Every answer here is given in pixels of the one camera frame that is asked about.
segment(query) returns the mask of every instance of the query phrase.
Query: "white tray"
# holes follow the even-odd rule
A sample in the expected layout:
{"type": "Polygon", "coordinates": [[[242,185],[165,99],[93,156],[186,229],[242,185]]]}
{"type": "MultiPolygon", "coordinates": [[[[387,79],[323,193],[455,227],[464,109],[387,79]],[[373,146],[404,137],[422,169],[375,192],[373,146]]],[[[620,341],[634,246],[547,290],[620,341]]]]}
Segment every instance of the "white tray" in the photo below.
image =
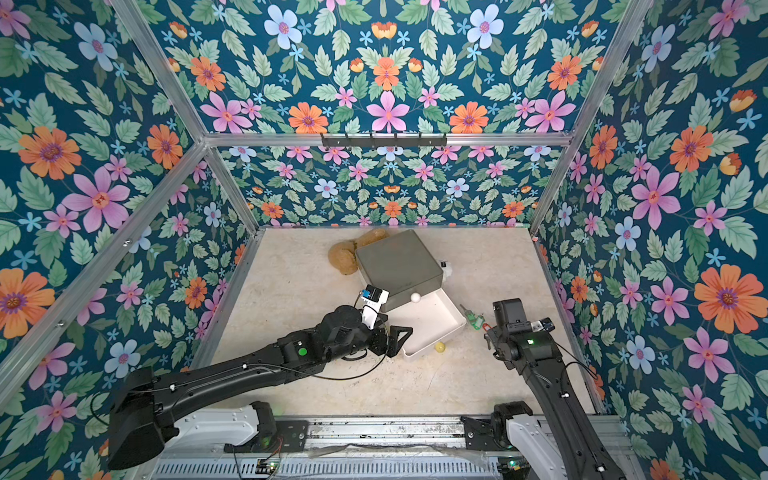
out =
{"type": "Polygon", "coordinates": [[[413,327],[413,335],[402,346],[402,354],[407,360],[434,352],[437,342],[452,338],[466,325],[466,319],[442,288],[424,295],[417,303],[399,306],[387,315],[389,325],[413,327]]]}

